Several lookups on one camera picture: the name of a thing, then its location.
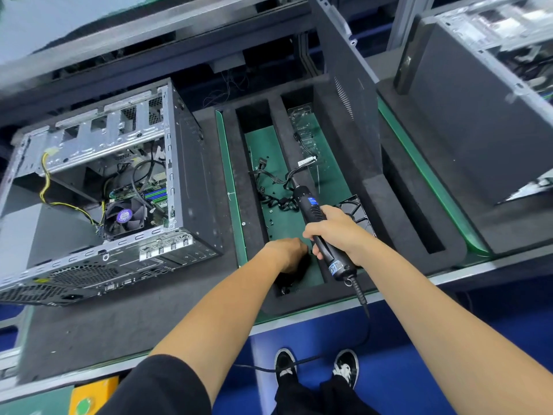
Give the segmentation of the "person's right hand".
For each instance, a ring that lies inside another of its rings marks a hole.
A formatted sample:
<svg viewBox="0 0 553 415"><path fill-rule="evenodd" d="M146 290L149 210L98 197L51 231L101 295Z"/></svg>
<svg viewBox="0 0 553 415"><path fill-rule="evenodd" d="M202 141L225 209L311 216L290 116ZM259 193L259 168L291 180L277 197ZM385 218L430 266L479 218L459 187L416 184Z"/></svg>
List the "person's right hand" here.
<svg viewBox="0 0 553 415"><path fill-rule="evenodd" d="M344 251L355 265L362 267L369 247L377 242L377 238L357 226L343 211L339 233L340 245L337 248Z"/></svg>

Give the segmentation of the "person's left hand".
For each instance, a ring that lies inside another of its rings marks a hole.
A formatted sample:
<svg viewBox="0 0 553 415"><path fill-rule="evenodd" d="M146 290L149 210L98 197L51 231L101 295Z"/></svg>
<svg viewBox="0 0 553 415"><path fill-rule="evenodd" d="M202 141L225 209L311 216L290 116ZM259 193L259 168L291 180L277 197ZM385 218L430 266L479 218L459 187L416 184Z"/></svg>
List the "person's left hand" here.
<svg viewBox="0 0 553 415"><path fill-rule="evenodd" d="M278 274L294 273L308 251L308 245L299 238L283 238L268 242L262 249L262 255Z"/></svg>

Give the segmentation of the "black electric screwdriver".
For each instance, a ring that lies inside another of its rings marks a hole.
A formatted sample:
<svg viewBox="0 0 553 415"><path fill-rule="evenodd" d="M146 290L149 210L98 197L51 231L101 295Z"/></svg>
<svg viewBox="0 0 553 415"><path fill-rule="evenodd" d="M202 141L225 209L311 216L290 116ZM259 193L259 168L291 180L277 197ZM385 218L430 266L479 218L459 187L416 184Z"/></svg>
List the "black electric screwdriver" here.
<svg viewBox="0 0 553 415"><path fill-rule="evenodd" d="M307 223L321 222L327 219L317 199L307 186L295 184L293 196ZM357 267L349 256L341 249L327 243L320 236L314 236L314 243L322 254L322 260L332 277L347 286L358 287Z"/></svg>

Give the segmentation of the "person's left forearm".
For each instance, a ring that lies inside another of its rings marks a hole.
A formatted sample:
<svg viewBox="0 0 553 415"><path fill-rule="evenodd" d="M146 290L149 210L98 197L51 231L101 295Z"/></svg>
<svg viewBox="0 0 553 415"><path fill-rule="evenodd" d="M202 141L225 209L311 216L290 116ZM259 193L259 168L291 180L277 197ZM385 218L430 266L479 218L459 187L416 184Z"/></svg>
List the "person's left forearm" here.
<svg viewBox="0 0 553 415"><path fill-rule="evenodd" d="M170 355L189 365L215 403L278 275L261 249L207 293L150 356Z"/></svg>

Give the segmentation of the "person's right forearm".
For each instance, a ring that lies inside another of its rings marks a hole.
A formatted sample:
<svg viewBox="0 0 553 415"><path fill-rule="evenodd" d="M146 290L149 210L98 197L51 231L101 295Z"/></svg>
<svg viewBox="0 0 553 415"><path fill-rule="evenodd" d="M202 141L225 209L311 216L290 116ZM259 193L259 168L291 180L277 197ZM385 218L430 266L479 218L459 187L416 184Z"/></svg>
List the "person's right forearm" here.
<svg viewBox="0 0 553 415"><path fill-rule="evenodd" d="M368 236L343 249L374 281L458 415L553 415L553 373Z"/></svg>

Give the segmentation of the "black case fan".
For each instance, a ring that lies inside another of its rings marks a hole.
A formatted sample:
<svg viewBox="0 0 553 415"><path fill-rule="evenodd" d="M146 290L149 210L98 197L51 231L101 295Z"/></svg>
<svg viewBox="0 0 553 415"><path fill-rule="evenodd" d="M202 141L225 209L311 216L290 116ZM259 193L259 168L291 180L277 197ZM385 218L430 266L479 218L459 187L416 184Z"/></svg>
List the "black case fan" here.
<svg viewBox="0 0 553 415"><path fill-rule="evenodd" d="M348 215L357 226L377 238L374 228L370 222L370 219L365 212L361 200L358 195L352 195L351 197L339 202L337 207L341 209L346 215Z"/></svg>

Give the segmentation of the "black foam compartment tray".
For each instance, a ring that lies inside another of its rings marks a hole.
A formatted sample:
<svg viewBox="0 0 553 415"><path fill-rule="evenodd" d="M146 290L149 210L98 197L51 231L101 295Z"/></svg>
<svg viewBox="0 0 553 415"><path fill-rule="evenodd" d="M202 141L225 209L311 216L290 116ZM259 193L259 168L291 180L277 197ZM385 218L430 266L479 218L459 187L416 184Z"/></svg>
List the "black foam compartment tray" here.
<svg viewBox="0 0 553 415"><path fill-rule="evenodd" d="M297 183L308 186L321 204L348 200L343 209L356 210L357 220L364 211L364 222L377 238L427 276L464 260L465 241L395 136L384 136L380 171L335 84L325 76L286 83L216 111L221 143L227 142L226 163L232 168L226 174L234 185L231 210L239 213L232 219L238 223L238 253L252 258L266 242L300 237L304 230L299 211L261 203L251 174L259 159L280 180L298 165L305 151L294 137L289 113L302 106L311 108L304 120L315 126L310 150L318 160L294 175ZM239 236L244 246L238 246Z"/></svg>

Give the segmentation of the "clear plastic packaging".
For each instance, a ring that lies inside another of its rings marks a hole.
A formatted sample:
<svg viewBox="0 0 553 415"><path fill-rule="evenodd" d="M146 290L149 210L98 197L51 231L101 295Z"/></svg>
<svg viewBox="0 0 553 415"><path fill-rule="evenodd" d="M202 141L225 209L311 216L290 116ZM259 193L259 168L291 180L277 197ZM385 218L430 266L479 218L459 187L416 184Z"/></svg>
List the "clear plastic packaging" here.
<svg viewBox="0 0 553 415"><path fill-rule="evenodd" d="M289 120L294 130L294 139L300 145L304 159L314 158L315 165L326 164L323 154L323 132L315 117L312 103L289 108Z"/></svg>

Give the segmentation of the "black white left shoe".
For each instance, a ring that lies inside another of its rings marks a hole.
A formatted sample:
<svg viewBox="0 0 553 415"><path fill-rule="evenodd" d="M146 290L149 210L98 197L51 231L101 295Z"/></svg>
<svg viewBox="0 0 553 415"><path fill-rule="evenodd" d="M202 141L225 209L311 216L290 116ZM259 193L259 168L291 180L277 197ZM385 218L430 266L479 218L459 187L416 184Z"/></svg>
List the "black white left shoe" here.
<svg viewBox="0 0 553 415"><path fill-rule="evenodd" d="M288 348L278 350L274 360L275 378L278 388L299 384L296 360Z"/></svg>

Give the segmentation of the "black white shoe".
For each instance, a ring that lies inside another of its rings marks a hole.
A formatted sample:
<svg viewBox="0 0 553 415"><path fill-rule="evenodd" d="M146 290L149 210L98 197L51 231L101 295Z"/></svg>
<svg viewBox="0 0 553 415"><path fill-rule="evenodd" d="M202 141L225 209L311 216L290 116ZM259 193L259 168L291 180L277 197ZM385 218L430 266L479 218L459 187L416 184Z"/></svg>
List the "black white shoe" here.
<svg viewBox="0 0 553 415"><path fill-rule="evenodd" d="M299 384L296 360L288 348L278 350L274 360L275 378L278 388Z"/></svg>
<svg viewBox="0 0 553 415"><path fill-rule="evenodd" d="M331 380L338 380L353 390L359 375L358 356L352 349L339 351L335 357Z"/></svg>

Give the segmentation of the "black white right shoe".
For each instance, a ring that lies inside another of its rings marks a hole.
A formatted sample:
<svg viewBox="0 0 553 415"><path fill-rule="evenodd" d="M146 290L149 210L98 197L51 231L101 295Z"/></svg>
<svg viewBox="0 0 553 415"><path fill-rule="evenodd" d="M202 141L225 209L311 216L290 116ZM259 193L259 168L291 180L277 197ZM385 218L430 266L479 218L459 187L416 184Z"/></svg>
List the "black white right shoe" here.
<svg viewBox="0 0 553 415"><path fill-rule="evenodd" d="M338 380L353 390L359 375L358 356L352 349L339 351L335 357L331 380Z"/></svg>

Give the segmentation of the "green pallet board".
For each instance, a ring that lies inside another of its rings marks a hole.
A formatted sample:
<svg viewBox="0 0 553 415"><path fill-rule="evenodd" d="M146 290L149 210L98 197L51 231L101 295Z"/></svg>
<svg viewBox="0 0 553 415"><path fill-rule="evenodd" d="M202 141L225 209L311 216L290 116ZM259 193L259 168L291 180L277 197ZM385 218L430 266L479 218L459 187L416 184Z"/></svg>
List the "green pallet board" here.
<svg viewBox="0 0 553 415"><path fill-rule="evenodd" d="M353 153L340 151L342 139L353 140L341 120L333 118L330 104L318 94L305 116L314 124L318 161L308 169L316 199L354 212L355 220L410 258L428 276L456 271L490 261L487 247L466 216L418 152L399 118L377 96L383 173L371 168L368 158L355 146ZM233 240L239 265L248 262L266 240L300 237L299 211L269 209L258 200L253 178L253 153L268 156L269 170L280 178L288 171L284 148L274 125L268 99L215 110L219 145L229 197Z"/></svg>

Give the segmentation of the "open grey computer case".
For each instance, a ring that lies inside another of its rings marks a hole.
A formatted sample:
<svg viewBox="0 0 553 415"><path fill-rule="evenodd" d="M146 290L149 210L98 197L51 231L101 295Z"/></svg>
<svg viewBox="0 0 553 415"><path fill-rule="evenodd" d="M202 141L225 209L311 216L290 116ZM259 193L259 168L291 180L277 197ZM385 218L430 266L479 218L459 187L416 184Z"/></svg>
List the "open grey computer case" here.
<svg viewBox="0 0 553 415"><path fill-rule="evenodd" d="M65 307L216 257L204 132L170 79L18 130L0 184L0 305ZM103 239L134 197L151 228Z"/></svg>

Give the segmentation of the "black trousers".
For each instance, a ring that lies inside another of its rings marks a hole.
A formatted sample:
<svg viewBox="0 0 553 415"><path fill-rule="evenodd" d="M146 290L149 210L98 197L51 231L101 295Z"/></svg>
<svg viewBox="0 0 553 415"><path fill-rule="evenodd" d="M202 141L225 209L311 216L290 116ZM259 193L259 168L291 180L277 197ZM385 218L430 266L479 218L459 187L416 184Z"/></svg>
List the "black trousers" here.
<svg viewBox="0 0 553 415"><path fill-rule="evenodd" d="M380 415L341 376L322 382L317 391L292 377L278 386L272 415Z"/></svg>

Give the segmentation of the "black computer side panel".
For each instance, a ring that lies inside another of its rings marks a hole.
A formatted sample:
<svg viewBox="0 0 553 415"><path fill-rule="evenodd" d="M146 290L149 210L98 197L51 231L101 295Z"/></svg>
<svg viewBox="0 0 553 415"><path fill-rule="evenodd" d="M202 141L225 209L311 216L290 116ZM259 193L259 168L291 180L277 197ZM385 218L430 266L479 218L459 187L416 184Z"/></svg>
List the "black computer side panel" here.
<svg viewBox="0 0 553 415"><path fill-rule="evenodd" d="M328 72L349 101L361 136L383 173L376 74L357 50L357 40L328 0L308 0Z"/></svg>

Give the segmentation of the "black processor cooling fan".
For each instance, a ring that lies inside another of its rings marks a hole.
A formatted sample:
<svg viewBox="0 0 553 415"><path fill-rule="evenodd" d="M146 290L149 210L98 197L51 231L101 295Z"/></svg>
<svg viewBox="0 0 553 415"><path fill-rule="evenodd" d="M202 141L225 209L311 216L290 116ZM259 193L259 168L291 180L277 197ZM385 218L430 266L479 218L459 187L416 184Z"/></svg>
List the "black processor cooling fan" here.
<svg viewBox="0 0 553 415"><path fill-rule="evenodd" d="M149 209L134 197L111 202L104 217L103 239L113 241L147 230L153 226L149 217Z"/></svg>

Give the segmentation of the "black shirt sleeve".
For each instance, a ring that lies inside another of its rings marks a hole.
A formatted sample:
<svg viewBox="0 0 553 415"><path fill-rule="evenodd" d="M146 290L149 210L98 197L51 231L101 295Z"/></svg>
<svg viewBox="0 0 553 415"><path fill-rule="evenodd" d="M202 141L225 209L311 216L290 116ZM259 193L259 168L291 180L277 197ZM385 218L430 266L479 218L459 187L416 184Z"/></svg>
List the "black shirt sleeve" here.
<svg viewBox="0 0 553 415"><path fill-rule="evenodd" d="M116 388L96 415L211 415L207 390L189 365L149 356Z"/></svg>

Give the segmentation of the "black closed-side computer case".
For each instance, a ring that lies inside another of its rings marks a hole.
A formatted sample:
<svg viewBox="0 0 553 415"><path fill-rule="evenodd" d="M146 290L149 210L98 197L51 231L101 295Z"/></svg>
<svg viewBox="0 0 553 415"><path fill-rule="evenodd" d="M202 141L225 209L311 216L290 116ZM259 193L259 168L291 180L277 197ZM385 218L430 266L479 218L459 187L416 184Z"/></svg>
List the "black closed-side computer case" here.
<svg viewBox="0 0 553 415"><path fill-rule="evenodd" d="M553 0L418 14L394 86L488 202L553 191Z"/></svg>

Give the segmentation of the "yellow button box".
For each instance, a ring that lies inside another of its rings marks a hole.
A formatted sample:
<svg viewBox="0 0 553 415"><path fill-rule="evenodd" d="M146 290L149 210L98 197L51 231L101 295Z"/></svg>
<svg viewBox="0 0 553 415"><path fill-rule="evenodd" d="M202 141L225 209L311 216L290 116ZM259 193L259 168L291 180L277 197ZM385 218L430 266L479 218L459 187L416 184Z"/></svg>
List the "yellow button box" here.
<svg viewBox="0 0 553 415"><path fill-rule="evenodd" d="M68 415L95 415L114 394L119 383L120 377L113 376L75 387Z"/></svg>

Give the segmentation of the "aluminium conveyor rail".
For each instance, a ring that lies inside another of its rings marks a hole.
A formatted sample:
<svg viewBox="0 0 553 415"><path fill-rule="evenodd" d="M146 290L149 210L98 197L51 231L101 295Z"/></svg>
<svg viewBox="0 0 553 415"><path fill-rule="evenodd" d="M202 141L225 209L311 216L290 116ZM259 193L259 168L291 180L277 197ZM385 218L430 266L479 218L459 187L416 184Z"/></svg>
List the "aluminium conveyor rail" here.
<svg viewBox="0 0 553 415"><path fill-rule="evenodd" d="M553 244L487 262L479 262L476 265L470 265L451 272L435 274L429 280L440 288L460 288L462 290L501 285L540 276L537 270L538 264L553 265ZM254 325L249 335L258 336L266 332L283 329L310 320L317 320L358 307L360 307L360 303L356 298L343 299ZM66 388L67 386L73 386L85 381L95 381L103 377L112 376L117 372L134 368L145 359L147 354L147 351L142 351L125 355L117 359L102 361L85 368L65 372L28 384L18 384L17 377L1 380L0 405L39 393Z"/></svg>

